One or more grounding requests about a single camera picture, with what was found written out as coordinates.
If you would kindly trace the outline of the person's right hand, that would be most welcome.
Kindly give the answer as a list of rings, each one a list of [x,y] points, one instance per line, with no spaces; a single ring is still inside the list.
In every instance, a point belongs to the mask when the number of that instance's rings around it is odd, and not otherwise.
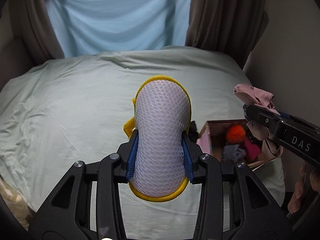
[[[301,197],[304,193],[304,175],[306,174],[306,163],[304,163],[300,168],[300,173],[302,176],[299,181],[296,182],[295,191],[287,205],[288,211],[291,214],[297,212],[301,205]],[[316,192],[319,192],[319,172],[312,171],[309,178],[312,189]]]

